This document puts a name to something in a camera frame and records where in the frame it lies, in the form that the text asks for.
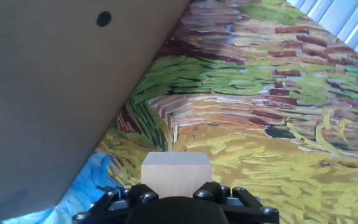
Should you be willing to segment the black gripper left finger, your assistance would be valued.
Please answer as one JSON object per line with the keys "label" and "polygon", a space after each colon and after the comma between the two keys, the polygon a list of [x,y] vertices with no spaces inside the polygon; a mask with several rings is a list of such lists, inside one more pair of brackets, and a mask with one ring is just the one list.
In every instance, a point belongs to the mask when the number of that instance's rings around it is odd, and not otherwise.
{"label": "black gripper left finger", "polygon": [[110,190],[88,211],[74,215],[72,224],[124,224],[133,208],[158,199],[158,194],[145,184],[133,185],[129,189]]}

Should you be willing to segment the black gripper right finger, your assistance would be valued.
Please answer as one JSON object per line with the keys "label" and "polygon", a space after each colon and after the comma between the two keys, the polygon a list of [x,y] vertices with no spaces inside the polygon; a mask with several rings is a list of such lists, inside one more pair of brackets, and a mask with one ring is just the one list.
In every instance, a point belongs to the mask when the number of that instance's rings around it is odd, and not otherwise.
{"label": "black gripper right finger", "polygon": [[279,224],[278,209],[262,205],[258,197],[243,187],[206,182],[193,193],[193,198],[211,203],[228,223]]}

